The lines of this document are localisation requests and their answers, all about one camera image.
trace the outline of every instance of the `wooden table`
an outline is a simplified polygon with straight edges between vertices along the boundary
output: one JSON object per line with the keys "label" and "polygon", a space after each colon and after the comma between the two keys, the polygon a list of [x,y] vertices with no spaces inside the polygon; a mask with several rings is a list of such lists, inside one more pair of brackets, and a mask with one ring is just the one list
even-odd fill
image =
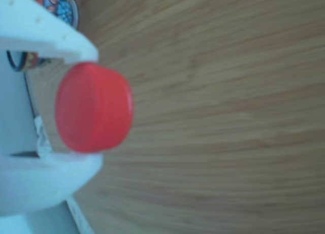
{"label": "wooden table", "polygon": [[[325,232],[325,0],[76,1],[136,105],[77,194],[96,233]],[[66,71],[30,73],[56,150]]]}

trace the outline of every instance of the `colorful ceramic pot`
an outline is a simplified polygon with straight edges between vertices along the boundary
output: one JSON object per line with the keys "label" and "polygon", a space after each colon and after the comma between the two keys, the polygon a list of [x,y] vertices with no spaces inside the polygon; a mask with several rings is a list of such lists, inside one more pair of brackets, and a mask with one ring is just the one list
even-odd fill
{"label": "colorful ceramic pot", "polygon": [[[35,1],[75,29],[78,27],[78,7],[74,0]],[[17,72],[33,69],[50,61],[49,59],[39,58],[35,52],[7,51],[7,56],[11,67]]]}

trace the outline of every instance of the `red bottle cap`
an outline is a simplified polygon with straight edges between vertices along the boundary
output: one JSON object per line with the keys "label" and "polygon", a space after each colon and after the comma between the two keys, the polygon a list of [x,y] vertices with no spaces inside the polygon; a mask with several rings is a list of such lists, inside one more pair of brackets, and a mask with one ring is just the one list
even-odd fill
{"label": "red bottle cap", "polygon": [[78,152],[98,152],[119,145],[133,118],[127,80],[96,63],[80,63],[61,81],[55,120],[63,142]]}

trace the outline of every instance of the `wooden surface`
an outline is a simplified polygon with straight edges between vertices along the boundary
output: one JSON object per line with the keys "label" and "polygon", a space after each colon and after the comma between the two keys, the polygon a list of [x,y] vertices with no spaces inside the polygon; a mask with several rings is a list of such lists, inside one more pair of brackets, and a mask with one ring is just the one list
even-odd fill
{"label": "wooden surface", "polygon": [[[77,2],[136,105],[77,194],[97,234],[325,232],[325,0]],[[57,150],[66,70],[30,73]]]}

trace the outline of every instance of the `white plastic holder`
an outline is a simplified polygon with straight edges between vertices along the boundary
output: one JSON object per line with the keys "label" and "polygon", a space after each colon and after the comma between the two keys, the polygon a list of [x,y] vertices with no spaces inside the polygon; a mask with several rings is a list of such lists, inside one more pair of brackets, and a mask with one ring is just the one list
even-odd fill
{"label": "white plastic holder", "polygon": [[[98,61],[97,48],[84,35],[33,0],[0,0],[0,13],[0,50],[37,52],[65,63]],[[89,181],[102,163],[100,153],[0,157],[0,216],[59,204]]]}

